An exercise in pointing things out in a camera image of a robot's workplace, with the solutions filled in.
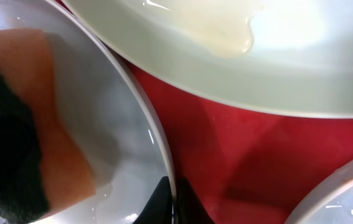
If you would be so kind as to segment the orange green sponge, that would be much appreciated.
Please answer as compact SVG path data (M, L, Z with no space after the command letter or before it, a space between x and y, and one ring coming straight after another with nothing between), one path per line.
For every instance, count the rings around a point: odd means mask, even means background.
M0 217L32 223L95 192L89 163L57 117L44 33L0 30Z

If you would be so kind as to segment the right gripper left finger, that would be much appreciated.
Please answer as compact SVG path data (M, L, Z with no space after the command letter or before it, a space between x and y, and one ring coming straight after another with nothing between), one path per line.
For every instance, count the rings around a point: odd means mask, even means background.
M157 184L143 211L133 224L171 224L172 194L169 178L164 176Z

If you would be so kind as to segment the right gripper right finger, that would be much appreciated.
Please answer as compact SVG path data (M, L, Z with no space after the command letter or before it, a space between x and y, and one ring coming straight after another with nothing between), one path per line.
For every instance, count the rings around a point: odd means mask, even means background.
M177 214L178 224L215 224L184 177L178 180Z

